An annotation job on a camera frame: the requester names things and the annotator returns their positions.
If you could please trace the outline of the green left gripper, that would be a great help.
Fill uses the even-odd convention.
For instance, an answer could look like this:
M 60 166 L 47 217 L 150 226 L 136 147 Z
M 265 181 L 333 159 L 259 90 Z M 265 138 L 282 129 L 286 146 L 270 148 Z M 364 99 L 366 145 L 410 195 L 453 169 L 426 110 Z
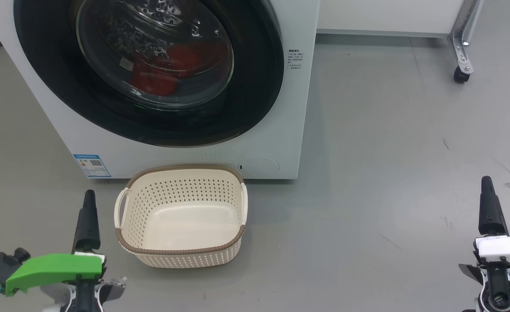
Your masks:
M 105 302 L 120 299 L 125 292 L 123 279 L 103 279 L 106 258 L 88 253 L 101 246 L 94 190 L 87 190 L 79 211 L 72 253 L 50 253 L 25 261 L 5 283 L 5 296 L 41 288 L 53 298 L 53 312 L 102 312 Z

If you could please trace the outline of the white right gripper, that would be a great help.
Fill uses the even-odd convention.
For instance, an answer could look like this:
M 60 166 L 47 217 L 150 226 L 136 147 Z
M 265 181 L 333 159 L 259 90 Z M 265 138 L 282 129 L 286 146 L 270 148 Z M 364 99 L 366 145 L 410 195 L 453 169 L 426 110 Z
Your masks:
M 479 233 L 474 241 L 475 265 L 459 264 L 464 275 L 481 284 L 471 312 L 510 312 L 510 236 L 490 176 L 483 176 L 479 202 Z

